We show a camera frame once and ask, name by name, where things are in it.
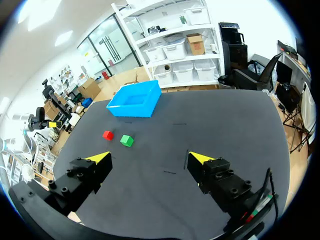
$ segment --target blue plastic bin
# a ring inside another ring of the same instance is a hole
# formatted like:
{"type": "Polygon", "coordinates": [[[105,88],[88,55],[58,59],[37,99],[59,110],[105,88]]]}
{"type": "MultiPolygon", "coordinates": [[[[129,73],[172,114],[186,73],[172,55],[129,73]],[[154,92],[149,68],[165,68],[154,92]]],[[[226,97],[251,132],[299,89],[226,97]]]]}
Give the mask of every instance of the blue plastic bin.
{"type": "Polygon", "coordinates": [[[87,107],[89,107],[90,106],[90,104],[92,103],[92,98],[86,98],[83,102],[82,102],[82,106],[83,107],[85,107],[85,108],[87,108],[87,107]]]}
{"type": "Polygon", "coordinates": [[[116,117],[150,118],[160,95],[157,80],[127,85],[116,93],[106,108],[116,117]]]}

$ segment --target chair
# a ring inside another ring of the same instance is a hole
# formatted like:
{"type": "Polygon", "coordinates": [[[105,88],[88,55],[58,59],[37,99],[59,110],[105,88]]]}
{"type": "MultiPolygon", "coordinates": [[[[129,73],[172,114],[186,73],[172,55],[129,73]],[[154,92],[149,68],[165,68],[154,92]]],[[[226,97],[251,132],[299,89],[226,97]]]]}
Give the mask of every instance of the chair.
{"type": "Polygon", "coordinates": [[[258,90],[267,89],[271,92],[274,89],[272,83],[272,72],[282,52],[275,55],[265,66],[261,75],[257,73],[256,61],[251,61],[249,64],[254,64],[255,73],[249,69],[234,69],[231,72],[231,79],[237,89],[258,90]]]}
{"type": "Polygon", "coordinates": [[[307,143],[308,145],[311,144],[312,141],[315,139],[316,134],[316,104],[306,82],[303,83],[303,91],[301,95],[301,109],[299,110],[299,107],[297,106],[295,110],[296,114],[292,115],[294,116],[294,120],[292,117],[287,117],[287,119],[283,122],[284,126],[294,128],[290,154],[296,149],[298,149],[298,151],[300,152],[305,143],[307,143]],[[297,124],[299,114],[302,118],[301,127],[298,127],[297,124]],[[293,120],[292,125],[287,124],[287,122],[291,119],[293,120]],[[302,134],[305,134],[305,136],[302,135],[300,143],[294,149],[292,149],[296,135],[296,130],[299,130],[302,134]]]}

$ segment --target black office chair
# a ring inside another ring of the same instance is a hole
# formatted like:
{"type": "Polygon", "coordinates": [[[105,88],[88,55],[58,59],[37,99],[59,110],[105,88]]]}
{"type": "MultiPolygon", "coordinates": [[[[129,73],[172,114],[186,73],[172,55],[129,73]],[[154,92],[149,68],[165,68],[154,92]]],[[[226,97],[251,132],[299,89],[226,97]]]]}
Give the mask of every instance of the black office chair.
{"type": "Polygon", "coordinates": [[[272,83],[272,72],[281,55],[282,55],[282,52],[275,55],[265,66],[261,75],[258,75],[257,73],[257,67],[256,67],[255,61],[249,62],[249,64],[251,63],[254,64],[255,73],[250,71],[249,69],[232,70],[231,79],[233,84],[237,89],[248,89],[248,90],[258,90],[258,91],[267,89],[269,90],[269,92],[271,92],[274,89],[274,85],[272,83]]]}

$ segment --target green cube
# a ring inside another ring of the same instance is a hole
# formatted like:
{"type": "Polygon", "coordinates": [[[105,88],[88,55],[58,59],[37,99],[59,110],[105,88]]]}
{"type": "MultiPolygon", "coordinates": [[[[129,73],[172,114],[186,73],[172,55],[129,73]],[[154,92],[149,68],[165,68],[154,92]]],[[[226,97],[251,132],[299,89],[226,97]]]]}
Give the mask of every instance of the green cube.
{"type": "Polygon", "coordinates": [[[122,143],[126,147],[131,147],[132,144],[134,144],[134,139],[128,135],[123,135],[120,140],[120,143],[122,143]]]}

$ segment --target trash bin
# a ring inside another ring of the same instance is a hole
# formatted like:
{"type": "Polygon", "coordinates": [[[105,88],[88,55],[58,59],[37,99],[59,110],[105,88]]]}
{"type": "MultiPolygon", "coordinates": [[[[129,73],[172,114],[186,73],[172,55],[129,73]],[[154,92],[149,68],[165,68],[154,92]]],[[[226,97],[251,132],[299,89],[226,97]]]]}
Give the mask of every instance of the trash bin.
{"type": "Polygon", "coordinates": [[[235,89],[235,86],[233,86],[228,75],[223,75],[219,77],[218,82],[219,82],[219,89],[235,89]]]}

